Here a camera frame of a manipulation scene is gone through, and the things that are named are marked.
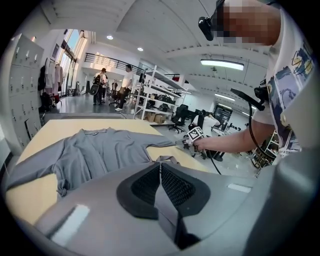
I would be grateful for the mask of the white printed t-shirt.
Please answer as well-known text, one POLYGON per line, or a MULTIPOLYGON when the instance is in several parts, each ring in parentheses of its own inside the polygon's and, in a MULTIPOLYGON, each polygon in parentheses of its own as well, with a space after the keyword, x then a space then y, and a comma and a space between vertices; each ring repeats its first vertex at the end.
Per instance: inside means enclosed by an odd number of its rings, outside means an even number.
POLYGON ((298 139, 284 117, 284 111, 319 68, 303 32, 283 8, 280 9, 280 20, 280 34, 269 49, 265 76, 269 102, 263 111, 256 110, 252 118, 256 122, 275 127, 279 142, 274 164, 287 155, 301 151, 298 139))

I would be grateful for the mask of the black chest monitor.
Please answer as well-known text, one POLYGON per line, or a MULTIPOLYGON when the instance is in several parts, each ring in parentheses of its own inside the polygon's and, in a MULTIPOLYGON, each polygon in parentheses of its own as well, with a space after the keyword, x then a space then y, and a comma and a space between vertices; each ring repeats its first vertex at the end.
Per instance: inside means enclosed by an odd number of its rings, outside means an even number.
POLYGON ((238 97, 240 97, 241 99, 243 99, 247 103, 251 104, 251 106, 254 106, 259 111, 263 111, 265 109, 264 105, 262 105, 260 102, 256 101, 255 99, 253 99, 252 97, 250 97, 249 95, 245 94, 244 92, 242 92, 240 90, 237 90, 235 88, 231 88, 230 92, 237 95, 238 97))

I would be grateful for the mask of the person's right hand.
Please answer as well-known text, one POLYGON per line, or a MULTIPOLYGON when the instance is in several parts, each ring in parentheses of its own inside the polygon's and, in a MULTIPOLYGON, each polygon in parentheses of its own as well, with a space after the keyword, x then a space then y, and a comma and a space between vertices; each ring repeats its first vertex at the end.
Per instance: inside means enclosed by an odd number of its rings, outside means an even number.
POLYGON ((217 151, 216 137, 205 137, 197 139, 193 145, 199 150, 217 151))

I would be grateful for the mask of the grey robe garment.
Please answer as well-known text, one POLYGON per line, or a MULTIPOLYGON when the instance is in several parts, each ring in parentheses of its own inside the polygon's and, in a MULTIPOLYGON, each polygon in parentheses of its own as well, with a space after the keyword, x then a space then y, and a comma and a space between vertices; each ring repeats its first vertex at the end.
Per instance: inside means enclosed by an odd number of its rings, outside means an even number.
POLYGON ((54 174, 60 198, 82 184, 125 167, 152 161, 148 147, 171 147, 163 135, 144 134, 111 127, 83 130, 40 150, 15 166, 7 190, 54 174))

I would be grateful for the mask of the white storage shelf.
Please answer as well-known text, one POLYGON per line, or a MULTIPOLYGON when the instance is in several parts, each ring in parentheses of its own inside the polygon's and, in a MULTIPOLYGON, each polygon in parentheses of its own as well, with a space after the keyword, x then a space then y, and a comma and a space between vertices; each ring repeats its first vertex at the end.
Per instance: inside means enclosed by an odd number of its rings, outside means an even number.
POLYGON ((135 100, 133 118, 145 120, 147 114, 166 116, 165 124, 171 123, 171 118, 177 108, 191 92, 174 81, 175 75, 166 75, 153 68, 145 68, 140 76, 138 93, 132 94, 135 100))

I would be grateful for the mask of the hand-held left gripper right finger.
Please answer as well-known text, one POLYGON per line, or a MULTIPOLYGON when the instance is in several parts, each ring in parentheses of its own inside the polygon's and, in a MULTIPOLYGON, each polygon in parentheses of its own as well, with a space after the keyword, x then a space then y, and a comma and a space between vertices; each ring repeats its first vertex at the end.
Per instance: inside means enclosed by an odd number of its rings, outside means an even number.
POLYGON ((162 163, 159 224, 183 250, 212 235, 251 191, 252 178, 219 175, 162 163))

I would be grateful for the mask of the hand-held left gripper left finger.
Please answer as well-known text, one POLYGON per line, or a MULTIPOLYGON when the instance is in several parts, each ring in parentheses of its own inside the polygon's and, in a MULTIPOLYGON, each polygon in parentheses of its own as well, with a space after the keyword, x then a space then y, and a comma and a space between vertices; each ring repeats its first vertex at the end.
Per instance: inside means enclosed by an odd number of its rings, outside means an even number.
POLYGON ((159 164, 139 164, 85 182, 51 206, 35 227, 80 256, 172 256, 179 248, 159 221, 133 216, 117 199, 121 182, 147 174, 158 182, 159 164))

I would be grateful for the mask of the person's right forearm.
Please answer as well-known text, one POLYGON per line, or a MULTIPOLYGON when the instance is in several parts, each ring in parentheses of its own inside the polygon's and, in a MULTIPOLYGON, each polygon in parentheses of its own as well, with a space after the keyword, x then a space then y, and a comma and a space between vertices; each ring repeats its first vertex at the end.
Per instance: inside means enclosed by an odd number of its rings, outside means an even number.
POLYGON ((217 151, 225 153, 241 153, 254 150, 260 146, 275 130, 274 125, 251 121, 251 131, 256 143, 251 137, 250 129, 216 138, 217 151))

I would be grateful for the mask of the long ceiling lamp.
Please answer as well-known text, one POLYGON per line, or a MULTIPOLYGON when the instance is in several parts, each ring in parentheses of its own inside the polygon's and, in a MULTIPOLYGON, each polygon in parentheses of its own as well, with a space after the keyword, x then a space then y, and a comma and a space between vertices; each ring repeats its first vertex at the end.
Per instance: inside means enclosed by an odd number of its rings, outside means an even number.
POLYGON ((244 64, 234 62, 234 61, 228 61, 228 60, 201 59, 200 63, 203 66, 222 67, 222 68, 234 69, 239 71, 244 70, 244 64))

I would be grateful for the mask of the black mezzanine railing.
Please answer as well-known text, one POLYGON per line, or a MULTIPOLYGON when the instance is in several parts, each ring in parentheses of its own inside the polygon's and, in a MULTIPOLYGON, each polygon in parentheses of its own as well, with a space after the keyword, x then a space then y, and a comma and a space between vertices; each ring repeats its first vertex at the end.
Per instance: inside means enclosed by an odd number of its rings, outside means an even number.
POLYGON ((118 59, 115 59, 115 58, 111 58, 111 57, 107 57, 107 56, 103 56, 103 55, 98 55, 98 54, 93 54, 93 53, 88 53, 88 52, 85 54, 84 62, 102 65, 104 67, 111 67, 111 68, 115 68, 115 69, 120 69, 123 71, 126 70, 126 66, 128 65, 128 63, 121 61, 121 60, 118 60, 118 59))

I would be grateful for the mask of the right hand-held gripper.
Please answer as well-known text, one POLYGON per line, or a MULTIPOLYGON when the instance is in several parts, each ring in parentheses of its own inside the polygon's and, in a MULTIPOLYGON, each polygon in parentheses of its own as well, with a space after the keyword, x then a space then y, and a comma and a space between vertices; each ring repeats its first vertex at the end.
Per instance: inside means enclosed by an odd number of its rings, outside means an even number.
POLYGON ((175 144, 177 146, 183 145, 183 148, 189 150, 191 153, 200 153, 202 150, 198 149, 195 142, 199 139, 203 139, 204 137, 204 131, 199 126, 196 126, 192 128, 182 139, 176 140, 175 144))

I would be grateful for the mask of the clothes rack with garments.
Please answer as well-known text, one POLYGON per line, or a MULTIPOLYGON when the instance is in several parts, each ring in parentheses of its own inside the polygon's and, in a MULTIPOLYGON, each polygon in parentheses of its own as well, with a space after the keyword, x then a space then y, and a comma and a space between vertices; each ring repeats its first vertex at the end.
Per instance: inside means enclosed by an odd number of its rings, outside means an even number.
POLYGON ((38 77, 38 95, 40 99, 39 112, 45 113, 57 107, 61 103, 59 93, 62 91, 64 81, 63 68, 53 59, 46 58, 40 69, 38 77))

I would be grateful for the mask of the grey locker cabinet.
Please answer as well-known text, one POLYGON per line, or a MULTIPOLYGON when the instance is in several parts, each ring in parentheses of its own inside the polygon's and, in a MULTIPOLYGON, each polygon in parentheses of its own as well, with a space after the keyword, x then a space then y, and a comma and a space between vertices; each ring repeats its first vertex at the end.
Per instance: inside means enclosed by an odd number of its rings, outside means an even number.
POLYGON ((22 34, 14 38, 8 95, 14 128, 11 142, 19 153, 41 129, 38 79, 43 51, 22 34))

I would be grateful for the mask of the black office chair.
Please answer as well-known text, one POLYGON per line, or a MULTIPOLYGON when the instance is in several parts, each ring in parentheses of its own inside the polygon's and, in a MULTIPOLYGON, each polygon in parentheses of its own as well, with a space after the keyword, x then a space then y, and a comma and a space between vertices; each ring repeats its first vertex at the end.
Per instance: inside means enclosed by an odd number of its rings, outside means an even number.
POLYGON ((189 106, 181 104, 177 107, 174 115, 171 118, 173 124, 169 125, 169 130, 176 130, 179 134, 180 132, 185 132, 182 127, 185 125, 186 118, 189 116, 189 106))

